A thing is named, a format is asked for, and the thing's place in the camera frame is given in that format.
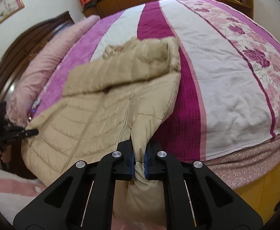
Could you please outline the dark wooden headboard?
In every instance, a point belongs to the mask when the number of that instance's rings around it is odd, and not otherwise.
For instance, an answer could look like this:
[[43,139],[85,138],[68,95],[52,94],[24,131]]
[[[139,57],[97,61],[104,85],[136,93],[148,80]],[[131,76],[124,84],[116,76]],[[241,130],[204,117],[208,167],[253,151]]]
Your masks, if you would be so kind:
[[33,58],[62,30],[74,24],[69,12],[35,24],[9,46],[0,59],[0,102],[7,100]]

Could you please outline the pink rolled quilt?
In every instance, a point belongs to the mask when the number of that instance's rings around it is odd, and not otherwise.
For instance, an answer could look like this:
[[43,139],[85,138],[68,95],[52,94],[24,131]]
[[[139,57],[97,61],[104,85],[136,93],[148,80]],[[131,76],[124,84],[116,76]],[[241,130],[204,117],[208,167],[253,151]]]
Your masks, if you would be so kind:
[[6,119],[18,126],[27,125],[29,111],[56,67],[74,43],[99,21],[100,16],[89,16],[62,30],[39,51],[7,101]]

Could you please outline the beige puffer jacket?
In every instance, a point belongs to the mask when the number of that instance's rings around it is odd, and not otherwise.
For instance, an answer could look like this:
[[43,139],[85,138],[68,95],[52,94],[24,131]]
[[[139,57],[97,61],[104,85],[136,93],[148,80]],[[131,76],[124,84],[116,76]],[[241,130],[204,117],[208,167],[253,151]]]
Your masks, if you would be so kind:
[[165,225],[163,185],[144,175],[147,143],[173,113],[181,80],[175,37],[135,37],[69,72],[62,98],[28,124],[37,136],[21,147],[26,167],[50,185],[79,160],[94,163],[131,140],[135,174],[116,183],[113,215]]

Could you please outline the pink purple floral bedspread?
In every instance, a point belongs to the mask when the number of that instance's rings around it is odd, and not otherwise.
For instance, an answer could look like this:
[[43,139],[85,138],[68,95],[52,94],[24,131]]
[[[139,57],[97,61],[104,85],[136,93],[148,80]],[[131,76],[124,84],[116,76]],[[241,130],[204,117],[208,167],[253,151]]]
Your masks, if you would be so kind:
[[280,44],[214,0],[150,2],[101,19],[69,49],[34,118],[106,46],[168,36],[179,42],[181,80],[173,113],[151,138],[184,162],[204,161],[232,188],[264,176],[280,162]]

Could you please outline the yellow wooden bed frame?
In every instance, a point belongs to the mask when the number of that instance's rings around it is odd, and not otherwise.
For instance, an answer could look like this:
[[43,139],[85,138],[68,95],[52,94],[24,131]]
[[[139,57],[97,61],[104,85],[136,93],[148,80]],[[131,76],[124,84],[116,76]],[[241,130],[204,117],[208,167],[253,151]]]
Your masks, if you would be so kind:
[[258,180],[235,190],[266,223],[280,201],[280,163]]

